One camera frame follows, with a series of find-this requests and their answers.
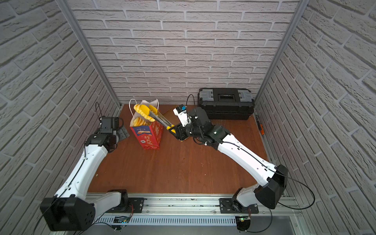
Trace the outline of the red white paper bag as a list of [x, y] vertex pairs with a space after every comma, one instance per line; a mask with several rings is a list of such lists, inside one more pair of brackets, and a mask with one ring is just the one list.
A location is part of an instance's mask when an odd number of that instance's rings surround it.
[[[129, 101], [129, 110], [132, 115], [132, 119], [130, 121], [130, 128], [132, 132], [134, 133], [136, 139], [142, 146], [142, 148], [146, 150], [159, 150], [164, 127], [157, 121], [150, 122], [148, 120], [145, 120], [141, 115], [139, 115], [134, 110], [135, 104], [141, 104], [141, 105], [146, 105], [146, 106], [152, 105], [159, 110], [158, 99], [151, 101], [151, 102], [143, 100], [141, 101], [141, 103], [137, 103], [135, 99], [131, 99]], [[149, 123], [149, 126], [133, 127], [132, 122], [137, 117], [141, 117], [142, 119], [144, 119], [146, 122]]]

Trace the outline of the striped yellow bread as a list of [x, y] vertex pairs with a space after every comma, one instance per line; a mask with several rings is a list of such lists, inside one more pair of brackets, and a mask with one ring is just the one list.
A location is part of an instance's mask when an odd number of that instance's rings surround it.
[[146, 105], [135, 105], [134, 109], [138, 114], [140, 114], [144, 119], [155, 122], [156, 117], [158, 115], [158, 109], [152, 105], [146, 106]]

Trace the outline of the yellow metal tongs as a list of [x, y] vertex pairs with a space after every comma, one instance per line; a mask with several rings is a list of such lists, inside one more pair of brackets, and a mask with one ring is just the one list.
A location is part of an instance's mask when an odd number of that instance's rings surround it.
[[134, 110], [141, 115], [145, 120], [150, 122], [158, 121], [161, 123], [171, 134], [176, 136], [176, 131], [174, 130], [174, 125], [165, 118], [157, 108], [152, 105], [146, 106], [141, 104], [135, 104]]

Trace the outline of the brown wooden tray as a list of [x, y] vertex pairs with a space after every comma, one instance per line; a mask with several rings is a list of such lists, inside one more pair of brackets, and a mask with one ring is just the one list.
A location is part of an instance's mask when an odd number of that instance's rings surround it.
[[175, 118], [187, 118], [188, 107], [186, 105], [165, 105], [163, 106], [162, 114], [164, 117], [170, 119]]

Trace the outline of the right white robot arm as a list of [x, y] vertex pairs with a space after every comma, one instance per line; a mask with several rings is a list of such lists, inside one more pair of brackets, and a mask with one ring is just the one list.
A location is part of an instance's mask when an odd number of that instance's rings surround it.
[[232, 198], [232, 207], [240, 212], [242, 208], [260, 203], [269, 209], [276, 208], [287, 187], [288, 170], [285, 166], [276, 166], [244, 146], [229, 130], [214, 125], [205, 110], [200, 107], [187, 110], [179, 105], [174, 110], [180, 124], [169, 129], [176, 139], [184, 141], [191, 137], [199, 145], [210, 146], [225, 154], [245, 169], [256, 184], [240, 188]]

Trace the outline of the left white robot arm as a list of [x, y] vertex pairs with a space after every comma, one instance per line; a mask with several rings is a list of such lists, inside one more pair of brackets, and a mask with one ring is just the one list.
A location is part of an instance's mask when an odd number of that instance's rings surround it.
[[126, 190], [112, 190], [94, 201], [86, 200], [103, 159], [129, 136], [122, 118], [102, 116], [99, 121], [100, 127], [84, 142], [82, 155], [66, 182], [40, 205], [42, 218], [52, 232], [86, 231], [107, 211], [131, 208]]

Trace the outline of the braided yellow bread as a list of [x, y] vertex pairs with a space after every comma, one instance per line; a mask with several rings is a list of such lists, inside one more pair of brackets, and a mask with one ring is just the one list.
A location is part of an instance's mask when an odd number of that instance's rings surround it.
[[146, 122], [144, 119], [141, 117], [137, 117], [133, 120], [132, 122], [133, 127], [140, 127], [140, 126], [149, 126], [149, 123]]

